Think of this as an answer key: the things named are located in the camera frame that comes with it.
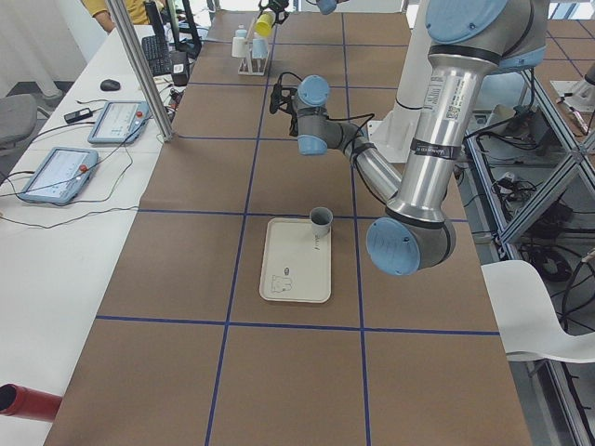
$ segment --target yellow object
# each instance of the yellow object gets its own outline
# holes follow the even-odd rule
[[[254,31],[263,37],[269,37],[272,32],[272,25],[275,22],[275,17],[271,12],[263,12],[258,18],[257,24],[254,25]]]
[[[102,11],[108,11],[108,7],[104,0],[83,0],[83,4],[92,17],[95,17]],[[132,23],[135,25],[149,24],[143,0],[126,0],[126,9],[128,10]]]

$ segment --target white table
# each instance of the white table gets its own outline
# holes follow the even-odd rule
[[[149,26],[137,27],[137,31],[139,36],[152,34]],[[118,80],[122,88],[101,91],[99,83],[105,78]],[[67,112],[87,106],[101,108],[103,102],[76,103],[98,98],[143,99],[117,32],[89,62],[42,131],[64,125]],[[90,128],[76,125],[37,139],[13,172],[34,170],[56,146],[92,147],[86,142]],[[11,196],[0,198],[0,212],[6,218],[48,226],[91,211],[136,206],[159,156],[162,142],[158,137],[157,125],[150,120],[140,138],[128,147],[134,163],[105,203],[58,208],[23,203]],[[114,147],[95,149],[103,158]],[[128,162],[128,154],[119,149],[99,166],[78,199],[108,196]],[[13,178],[20,190],[26,179]],[[0,195],[10,192],[8,184],[0,187]],[[0,386],[14,383],[64,394],[135,214],[134,210],[110,212],[51,230],[0,220]],[[0,416],[0,444],[42,445],[50,426]]]

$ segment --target red cylinder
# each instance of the red cylinder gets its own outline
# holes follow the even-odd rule
[[[0,387],[0,415],[53,422],[62,397],[31,388],[6,384]]]

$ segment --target yellow shirt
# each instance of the yellow shirt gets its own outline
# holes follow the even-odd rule
[[[104,0],[83,0],[83,4],[93,17],[101,11],[109,10]],[[149,24],[143,0],[126,0],[126,9],[135,25]]]

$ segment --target office chair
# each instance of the office chair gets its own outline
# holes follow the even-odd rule
[[[595,362],[595,333],[573,336],[561,328],[531,264],[507,260],[482,271],[509,361]]]
[[[37,112],[49,117],[47,111],[37,107],[32,95],[0,98],[0,156],[13,152],[16,143],[26,139],[33,132],[37,123]]]

